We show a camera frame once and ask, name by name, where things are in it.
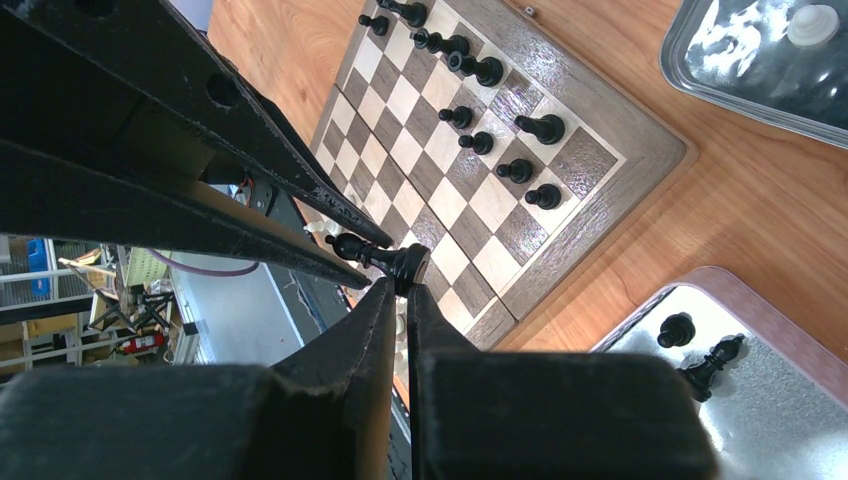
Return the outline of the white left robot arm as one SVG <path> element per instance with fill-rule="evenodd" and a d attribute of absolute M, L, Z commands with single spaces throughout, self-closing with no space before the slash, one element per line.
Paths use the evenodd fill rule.
<path fill-rule="evenodd" d="M 201 179 L 244 168 L 379 245 L 282 112 L 167 1 L 1 5 L 1 230 L 276 263 L 345 261 Z"/>

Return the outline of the grey tray white pieces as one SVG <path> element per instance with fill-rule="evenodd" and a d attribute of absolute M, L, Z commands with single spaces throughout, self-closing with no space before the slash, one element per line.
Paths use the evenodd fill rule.
<path fill-rule="evenodd" d="M 844 1 L 684 1 L 659 62 L 684 93 L 847 146 Z"/>

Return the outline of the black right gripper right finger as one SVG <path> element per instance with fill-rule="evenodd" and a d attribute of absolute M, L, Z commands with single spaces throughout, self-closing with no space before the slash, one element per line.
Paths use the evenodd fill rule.
<path fill-rule="evenodd" d="M 476 348 L 407 295 L 417 479 L 714 479 L 682 377 L 641 354 Z"/>

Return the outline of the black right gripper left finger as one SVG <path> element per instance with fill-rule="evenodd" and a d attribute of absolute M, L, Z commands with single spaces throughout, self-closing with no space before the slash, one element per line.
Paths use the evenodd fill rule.
<path fill-rule="evenodd" d="M 1 390 L 5 479 L 383 479 L 395 286 L 271 366 L 42 368 Z"/>

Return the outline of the wooden chess board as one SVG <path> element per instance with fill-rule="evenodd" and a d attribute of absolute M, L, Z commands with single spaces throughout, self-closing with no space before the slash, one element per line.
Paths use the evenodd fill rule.
<path fill-rule="evenodd" d="M 696 158 L 666 122 L 502 1 L 375 2 L 312 151 L 482 349 L 525 322 Z"/>

